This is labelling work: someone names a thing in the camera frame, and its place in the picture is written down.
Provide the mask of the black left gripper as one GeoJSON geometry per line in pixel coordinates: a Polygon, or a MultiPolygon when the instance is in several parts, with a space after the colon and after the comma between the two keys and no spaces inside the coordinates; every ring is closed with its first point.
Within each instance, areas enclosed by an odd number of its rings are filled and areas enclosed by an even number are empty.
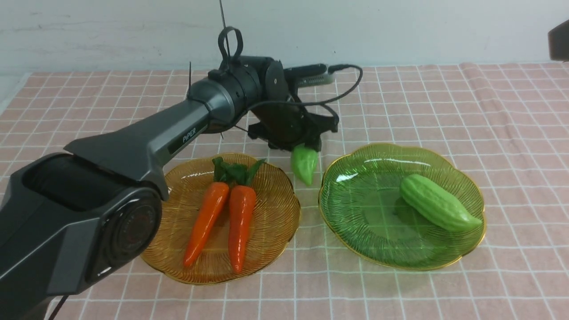
{"type": "Polygon", "coordinates": [[[304,105],[264,102],[252,109],[259,122],[248,126],[248,137],[261,139],[269,148],[292,152],[297,146],[321,152],[321,134],[336,133],[340,118],[325,104],[321,104],[330,116],[317,115],[307,111],[304,105]]]}

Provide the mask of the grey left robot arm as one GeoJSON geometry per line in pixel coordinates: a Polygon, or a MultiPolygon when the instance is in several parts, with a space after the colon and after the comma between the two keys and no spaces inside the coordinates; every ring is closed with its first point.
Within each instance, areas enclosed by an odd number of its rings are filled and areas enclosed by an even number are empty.
{"type": "Polygon", "coordinates": [[[199,135],[229,130],[249,111],[261,121],[254,136],[274,148],[335,130],[330,120],[316,129],[295,93],[340,69],[225,58],[180,103],[13,172],[1,202],[1,318],[42,320],[55,296],[80,294],[139,256],[169,196],[163,168],[199,135]]]}

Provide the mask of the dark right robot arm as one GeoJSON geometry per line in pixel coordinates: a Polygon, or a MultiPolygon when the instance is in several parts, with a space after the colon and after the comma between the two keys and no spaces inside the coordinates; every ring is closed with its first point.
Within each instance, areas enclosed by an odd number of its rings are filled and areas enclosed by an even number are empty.
{"type": "Polygon", "coordinates": [[[569,20],[557,25],[547,34],[549,58],[553,61],[569,61],[569,20]]]}

